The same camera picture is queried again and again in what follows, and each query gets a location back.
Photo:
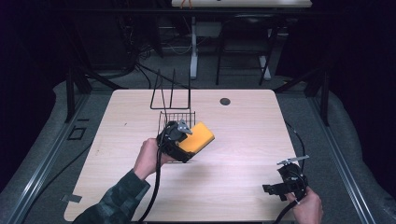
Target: sleeve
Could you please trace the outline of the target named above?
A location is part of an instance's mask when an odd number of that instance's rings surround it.
[[[140,180],[132,170],[73,223],[129,223],[149,187],[149,183]]]

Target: white desk top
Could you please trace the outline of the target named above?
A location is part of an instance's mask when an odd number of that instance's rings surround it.
[[[180,7],[183,0],[173,0],[173,7]],[[310,0],[191,0],[192,7],[311,7]],[[185,0],[183,8],[189,8]]]
[[[175,105],[185,105],[186,94],[176,91]],[[82,199],[69,203],[66,220],[98,203],[134,166],[142,142],[157,135],[160,111],[149,108],[151,95],[144,90],[114,91],[73,192]],[[221,98],[231,103],[221,105]],[[196,122],[202,121],[216,139],[190,162],[163,166],[159,193],[146,221],[275,220],[287,203],[264,192],[262,185],[282,182],[276,163],[295,157],[275,94],[192,90],[191,109]],[[134,220],[149,204],[155,175],[147,181],[151,188]],[[288,213],[283,219],[293,216]]]

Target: yellow object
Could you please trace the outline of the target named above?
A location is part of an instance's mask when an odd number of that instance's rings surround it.
[[[198,122],[191,131],[192,134],[187,134],[187,138],[178,144],[186,152],[198,153],[215,139],[215,135],[202,122]]]

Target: black chair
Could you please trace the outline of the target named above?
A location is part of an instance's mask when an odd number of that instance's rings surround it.
[[[222,24],[219,34],[219,55],[216,85],[219,85],[220,69],[261,69],[260,85],[271,58],[278,30],[283,27],[284,20],[278,15],[245,15],[232,17]],[[225,55],[256,55],[258,65],[245,67],[242,65],[224,66],[221,63]],[[265,65],[260,64],[260,57],[265,57]]]

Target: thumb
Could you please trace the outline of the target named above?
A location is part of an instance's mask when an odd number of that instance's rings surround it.
[[[296,200],[296,197],[292,193],[287,193],[287,194],[285,194],[285,196],[290,203],[292,203],[294,200]]]

